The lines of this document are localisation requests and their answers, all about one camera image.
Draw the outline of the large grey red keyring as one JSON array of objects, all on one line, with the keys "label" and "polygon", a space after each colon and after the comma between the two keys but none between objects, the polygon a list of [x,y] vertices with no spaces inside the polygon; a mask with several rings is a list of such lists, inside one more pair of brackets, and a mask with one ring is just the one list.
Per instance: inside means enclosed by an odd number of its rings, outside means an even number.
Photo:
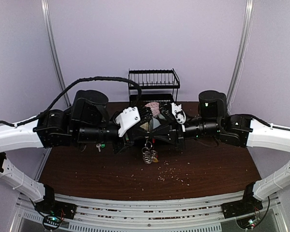
[{"label": "large grey red keyring", "polygon": [[153,158],[158,159],[158,153],[156,150],[154,150],[154,144],[150,139],[148,139],[148,142],[146,143],[146,145],[141,149],[141,152],[142,152],[143,161],[145,164],[154,163],[152,161]]}]

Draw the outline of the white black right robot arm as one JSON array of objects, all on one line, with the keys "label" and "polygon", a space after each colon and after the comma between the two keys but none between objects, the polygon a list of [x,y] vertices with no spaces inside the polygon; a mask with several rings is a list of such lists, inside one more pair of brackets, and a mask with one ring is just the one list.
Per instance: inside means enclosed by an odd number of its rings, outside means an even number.
[{"label": "white black right robot arm", "polygon": [[[154,128],[150,138],[174,144],[182,149],[186,139],[203,136],[238,147],[263,147],[290,153],[290,128],[267,123],[254,115],[227,112],[224,93],[206,90],[199,94],[199,116],[184,120],[180,106],[166,103],[160,113],[168,124]],[[238,203],[241,213],[249,213],[257,202],[290,185],[290,160],[262,180],[247,185]]]}]

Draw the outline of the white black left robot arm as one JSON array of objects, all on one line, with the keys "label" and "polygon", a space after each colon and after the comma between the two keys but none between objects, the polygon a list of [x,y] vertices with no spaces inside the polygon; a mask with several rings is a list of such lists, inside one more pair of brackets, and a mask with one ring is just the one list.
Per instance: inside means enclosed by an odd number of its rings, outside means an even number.
[{"label": "white black left robot arm", "polygon": [[85,146],[88,143],[112,142],[120,152],[132,141],[132,129],[152,117],[148,107],[132,106],[109,118],[108,98],[96,90],[77,91],[72,107],[49,110],[40,119],[31,118],[24,125],[0,126],[0,178],[13,189],[40,203],[48,214],[60,210],[51,187],[39,183],[17,169],[6,157],[6,152],[22,148],[51,148],[57,146]]}]

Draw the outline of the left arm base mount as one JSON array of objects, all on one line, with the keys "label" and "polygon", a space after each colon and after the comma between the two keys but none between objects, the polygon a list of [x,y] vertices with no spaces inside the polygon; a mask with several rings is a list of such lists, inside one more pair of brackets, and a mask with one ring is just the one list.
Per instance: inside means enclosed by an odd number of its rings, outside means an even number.
[{"label": "left arm base mount", "polygon": [[52,207],[43,206],[42,203],[33,203],[34,209],[42,216],[42,225],[48,231],[54,231],[66,226],[66,219],[74,219],[77,205],[55,201]]}]

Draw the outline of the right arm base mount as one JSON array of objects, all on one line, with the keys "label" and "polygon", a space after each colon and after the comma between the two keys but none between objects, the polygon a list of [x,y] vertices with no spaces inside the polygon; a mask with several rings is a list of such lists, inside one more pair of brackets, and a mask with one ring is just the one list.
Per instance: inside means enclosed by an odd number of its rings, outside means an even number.
[{"label": "right arm base mount", "polygon": [[236,224],[245,231],[254,229],[261,221],[263,205],[261,201],[244,201],[224,203],[221,205],[224,218],[235,218]]}]

